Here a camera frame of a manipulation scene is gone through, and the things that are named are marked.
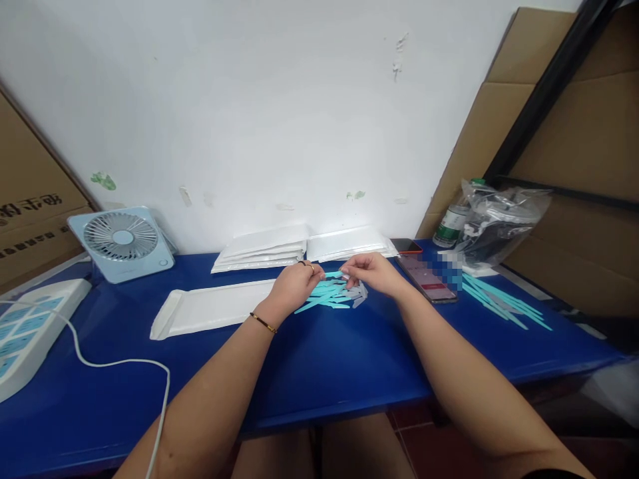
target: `thigh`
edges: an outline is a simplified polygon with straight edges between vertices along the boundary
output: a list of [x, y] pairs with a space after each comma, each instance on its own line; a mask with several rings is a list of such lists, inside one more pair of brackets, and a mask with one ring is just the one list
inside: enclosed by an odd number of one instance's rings
[[415, 479], [386, 414], [323, 428], [323, 479]]
[[313, 479], [308, 430], [244, 441], [231, 479]]

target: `black metal frame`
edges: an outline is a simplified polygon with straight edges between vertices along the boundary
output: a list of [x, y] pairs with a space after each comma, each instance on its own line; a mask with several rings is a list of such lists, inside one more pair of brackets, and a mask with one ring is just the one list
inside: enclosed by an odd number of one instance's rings
[[590, 52], [590, 49], [601, 36], [614, 14], [615, 8], [622, 0], [584, 0], [580, 11], [557, 49], [545, 72], [537, 82], [528, 101], [515, 120], [513, 127], [506, 135], [504, 142], [495, 154], [484, 178], [487, 183], [498, 188], [502, 183], [509, 183], [532, 188], [553, 190], [555, 194], [570, 196], [622, 208], [633, 212], [639, 211], [639, 204], [619, 200], [608, 196], [571, 190], [559, 186], [529, 182], [509, 176], [517, 160], [533, 138], [535, 132], [550, 112], [566, 85], [570, 82], [579, 66]]

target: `smartphone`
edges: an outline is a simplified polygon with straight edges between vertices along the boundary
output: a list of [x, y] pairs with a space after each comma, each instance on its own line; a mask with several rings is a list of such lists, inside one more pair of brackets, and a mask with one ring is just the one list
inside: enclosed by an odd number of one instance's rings
[[422, 254], [424, 252], [412, 239], [395, 238], [391, 239], [391, 242], [399, 254]]
[[457, 294], [448, 289], [448, 287], [433, 274], [433, 270], [428, 267], [428, 263], [417, 261], [408, 255], [398, 256], [397, 262], [417, 289], [426, 296], [426, 299], [432, 304], [454, 303], [457, 301]]

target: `light blue desk fan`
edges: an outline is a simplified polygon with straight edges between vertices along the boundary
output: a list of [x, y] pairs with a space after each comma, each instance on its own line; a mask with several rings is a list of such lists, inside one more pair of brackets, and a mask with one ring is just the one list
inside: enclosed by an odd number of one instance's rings
[[145, 206], [71, 216], [67, 222], [109, 283], [174, 265], [175, 245]]

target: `wrist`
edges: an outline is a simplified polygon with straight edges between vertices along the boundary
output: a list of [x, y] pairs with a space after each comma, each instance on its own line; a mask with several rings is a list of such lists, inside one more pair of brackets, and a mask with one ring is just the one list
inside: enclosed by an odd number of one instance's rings
[[253, 312], [275, 329], [279, 328], [288, 314], [280, 307], [276, 301], [267, 297], [258, 304]]
[[410, 301], [415, 294], [421, 295], [413, 285], [404, 279], [403, 284], [397, 289], [395, 294], [392, 295], [392, 298], [402, 304], [406, 301]]

